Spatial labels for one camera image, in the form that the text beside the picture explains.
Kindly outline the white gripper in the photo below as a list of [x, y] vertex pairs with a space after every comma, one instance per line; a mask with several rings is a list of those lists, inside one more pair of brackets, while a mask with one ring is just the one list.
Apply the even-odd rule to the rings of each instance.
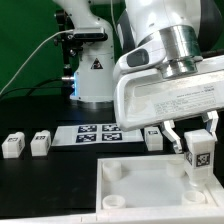
[[195, 74], [171, 79], [164, 79], [156, 69], [121, 77], [114, 95], [119, 128], [130, 131], [162, 123], [162, 134], [181, 154], [174, 121], [202, 115], [206, 130], [217, 139], [216, 110], [224, 110], [224, 55], [204, 59], [197, 69]]

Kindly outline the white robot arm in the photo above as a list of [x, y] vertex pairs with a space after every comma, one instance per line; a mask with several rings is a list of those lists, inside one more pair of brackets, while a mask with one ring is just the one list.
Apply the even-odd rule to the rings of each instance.
[[208, 50], [222, 31], [214, 0], [54, 0], [83, 48], [75, 100], [112, 102], [124, 131], [158, 125], [182, 150], [178, 120], [202, 116], [213, 134], [224, 109], [224, 55]]

